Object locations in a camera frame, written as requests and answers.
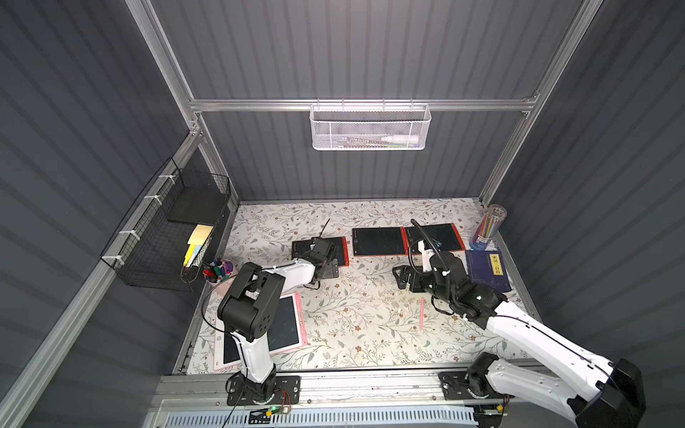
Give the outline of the red tablet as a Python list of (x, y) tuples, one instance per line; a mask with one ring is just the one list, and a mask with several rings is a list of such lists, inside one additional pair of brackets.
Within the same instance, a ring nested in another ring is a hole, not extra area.
[[(335, 246), (336, 250), (336, 258), (338, 260), (338, 266), (343, 267), (342, 265), (344, 264), (344, 255), (342, 254), (342, 248), (341, 248), (341, 237), (342, 236), (337, 236), (337, 237), (326, 237), (326, 240), (330, 241), (333, 246)], [(312, 248), (312, 245), (314, 244), (315, 239), (310, 238), (307, 240), (301, 240), (301, 241), (294, 241), (292, 242), (291, 245), (291, 258), (302, 258), (304, 256), (304, 253), (309, 251)]]
[[(466, 246), (463, 243), (461, 236), (454, 224), (445, 223), (422, 226), (422, 228), (429, 235), (429, 237), (433, 239), (440, 251), (465, 251)], [(419, 233), (417, 228), (414, 226), (405, 228), (405, 232), (408, 237), (409, 244), (412, 246), (412, 254), (419, 255), (420, 251), (414, 242), (421, 241), (423, 239), (421, 233)]]
[(356, 257), (406, 255), (403, 228), (353, 228), (352, 247)]

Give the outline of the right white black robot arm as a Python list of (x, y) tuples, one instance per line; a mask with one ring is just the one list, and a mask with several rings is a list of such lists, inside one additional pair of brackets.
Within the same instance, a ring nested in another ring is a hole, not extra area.
[(457, 315), (499, 335), (532, 356), (550, 374), (481, 353), (458, 384), (476, 399), (514, 396), (552, 411), (578, 427), (636, 427), (647, 410), (642, 373), (621, 358), (611, 361), (571, 342), (527, 315), (501, 292), (470, 281), (462, 260), (429, 253), (423, 267), (394, 267), (400, 289), (426, 292)]

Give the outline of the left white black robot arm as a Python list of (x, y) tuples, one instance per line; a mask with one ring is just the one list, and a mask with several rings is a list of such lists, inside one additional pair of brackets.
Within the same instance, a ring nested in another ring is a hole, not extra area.
[(240, 379), (247, 397), (265, 402), (276, 388), (268, 331), (276, 319), (282, 293), (337, 277), (337, 245), (326, 238), (315, 238), (303, 255), (285, 264), (262, 267), (248, 262), (241, 267), (219, 304), (217, 316), (237, 345), (244, 366)]

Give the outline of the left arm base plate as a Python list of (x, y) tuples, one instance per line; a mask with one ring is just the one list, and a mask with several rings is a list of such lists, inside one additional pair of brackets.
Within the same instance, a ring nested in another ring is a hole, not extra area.
[(226, 383), (228, 406), (294, 405), (299, 403), (299, 376), (270, 377), (265, 383), (247, 380), (241, 373)]

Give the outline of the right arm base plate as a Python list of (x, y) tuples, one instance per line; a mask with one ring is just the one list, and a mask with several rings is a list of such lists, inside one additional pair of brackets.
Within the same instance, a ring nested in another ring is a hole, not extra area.
[(496, 392), (487, 380), (487, 372), (470, 370), (442, 371), (438, 373), (446, 401), (457, 399), (511, 399), (511, 395)]

